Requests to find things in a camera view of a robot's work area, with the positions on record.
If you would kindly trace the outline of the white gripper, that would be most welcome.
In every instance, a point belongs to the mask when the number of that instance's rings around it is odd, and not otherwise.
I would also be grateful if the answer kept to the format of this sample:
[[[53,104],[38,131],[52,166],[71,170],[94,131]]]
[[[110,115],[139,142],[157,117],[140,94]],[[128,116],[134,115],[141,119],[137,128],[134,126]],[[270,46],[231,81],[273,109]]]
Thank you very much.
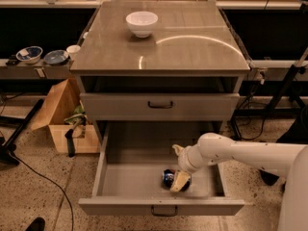
[[[190,174],[208,165],[209,158],[205,154],[206,148],[198,144],[187,147],[174,144],[172,148],[178,157],[177,162],[181,170],[175,172],[170,191],[172,193],[178,193],[189,182],[191,178]]]

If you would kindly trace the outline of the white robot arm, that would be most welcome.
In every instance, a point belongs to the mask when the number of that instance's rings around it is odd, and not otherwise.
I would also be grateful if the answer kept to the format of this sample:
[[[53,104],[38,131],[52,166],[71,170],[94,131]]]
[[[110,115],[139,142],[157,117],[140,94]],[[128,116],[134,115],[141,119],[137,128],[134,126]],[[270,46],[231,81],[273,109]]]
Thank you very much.
[[[192,146],[172,147],[178,156],[170,190],[179,192],[205,166],[235,160],[286,179],[277,231],[308,231],[308,146],[292,143],[234,141],[215,133]]]

